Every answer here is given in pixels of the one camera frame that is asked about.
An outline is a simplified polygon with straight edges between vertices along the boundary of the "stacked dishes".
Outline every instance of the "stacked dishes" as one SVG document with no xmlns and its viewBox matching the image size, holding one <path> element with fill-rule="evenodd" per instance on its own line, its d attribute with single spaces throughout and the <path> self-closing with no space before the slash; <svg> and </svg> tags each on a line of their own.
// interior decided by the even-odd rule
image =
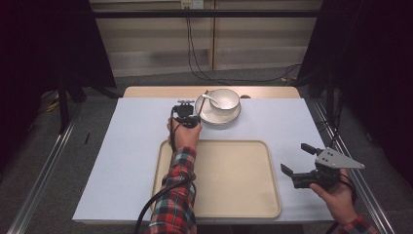
<svg viewBox="0 0 413 234">
<path fill-rule="evenodd" d="M 200 113 L 204 98 L 206 100 Z M 232 90 L 215 90 L 209 92 L 208 95 L 199 96 L 195 102 L 195 110 L 201 119 L 209 124 L 228 124 L 240 115 L 240 97 Z"/>
</svg>

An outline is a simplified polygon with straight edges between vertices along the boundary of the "red plaid sleeve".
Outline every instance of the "red plaid sleeve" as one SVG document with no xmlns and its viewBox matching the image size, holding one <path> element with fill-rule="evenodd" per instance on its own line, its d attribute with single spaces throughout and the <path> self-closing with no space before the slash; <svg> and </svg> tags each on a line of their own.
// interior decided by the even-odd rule
<svg viewBox="0 0 413 234">
<path fill-rule="evenodd" d="M 172 155 L 169 172 L 162 180 L 162 188 L 175 184 L 194 173 L 196 151 L 183 147 Z M 189 183 L 172 189 L 158 199 L 145 234 L 197 233 L 194 215 L 196 188 Z"/>
<path fill-rule="evenodd" d="M 378 234 L 374 227 L 370 226 L 364 218 L 359 215 L 351 223 L 343 226 L 339 232 L 340 234 Z"/>
</svg>

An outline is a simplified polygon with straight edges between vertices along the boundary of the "spoon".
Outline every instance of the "spoon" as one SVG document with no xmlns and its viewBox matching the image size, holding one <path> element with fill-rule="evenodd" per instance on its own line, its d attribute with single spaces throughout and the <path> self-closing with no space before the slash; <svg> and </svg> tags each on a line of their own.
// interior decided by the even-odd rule
<svg viewBox="0 0 413 234">
<path fill-rule="evenodd" d="M 221 108 L 221 107 L 219 106 L 218 101 L 216 101 L 216 99 L 214 99 L 213 97 L 211 97 L 211 96 L 209 96 L 209 95 L 206 95 L 206 94 L 203 94 L 203 98 L 208 98 L 208 99 L 212 100 L 213 102 L 215 102 L 215 104 L 218 106 L 218 108 Z"/>
</svg>

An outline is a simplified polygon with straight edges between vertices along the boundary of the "human hand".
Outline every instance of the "human hand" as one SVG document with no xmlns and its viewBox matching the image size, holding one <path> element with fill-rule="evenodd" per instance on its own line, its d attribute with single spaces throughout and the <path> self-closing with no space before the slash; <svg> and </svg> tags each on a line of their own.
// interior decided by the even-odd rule
<svg viewBox="0 0 413 234">
<path fill-rule="evenodd" d="M 341 169 L 342 175 L 348 176 L 347 170 Z M 341 179 L 349 182 L 347 178 L 341 176 Z M 352 189 L 343 183 L 337 183 L 334 187 L 325 191 L 318 184 L 310 184 L 310 188 L 321 197 L 327 204 L 331 216 L 341 225 L 351 223 L 358 216 L 352 201 Z"/>
<path fill-rule="evenodd" d="M 181 126 L 175 119 L 172 120 L 172 127 L 173 127 L 173 132 L 174 132 L 174 141 L 175 141 L 175 147 L 176 149 L 179 149 L 181 147 L 192 147 L 196 148 L 199 138 L 200 138 L 200 132 L 203 129 L 203 126 L 201 123 L 198 123 L 197 126 L 193 129 L 187 129 L 183 126 Z M 168 124 L 167 124 L 168 130 L 170 130 L 170 118 L 168 119 Z"/>
</svg>

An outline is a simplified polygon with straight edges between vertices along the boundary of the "black horizontal bar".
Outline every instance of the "black horizontal bar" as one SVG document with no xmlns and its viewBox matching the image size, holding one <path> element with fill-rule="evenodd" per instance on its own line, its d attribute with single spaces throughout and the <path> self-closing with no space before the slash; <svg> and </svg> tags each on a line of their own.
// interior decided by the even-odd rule
<svg viewBox="0 0 413 234">
<path fill-rule="evenodd" d="M 317 18 L 337 16 L 346 12 L 321 12 L 319 10 L 138 10 L 92 12 L 97 19 L 131 18 Z"/>
</svg>

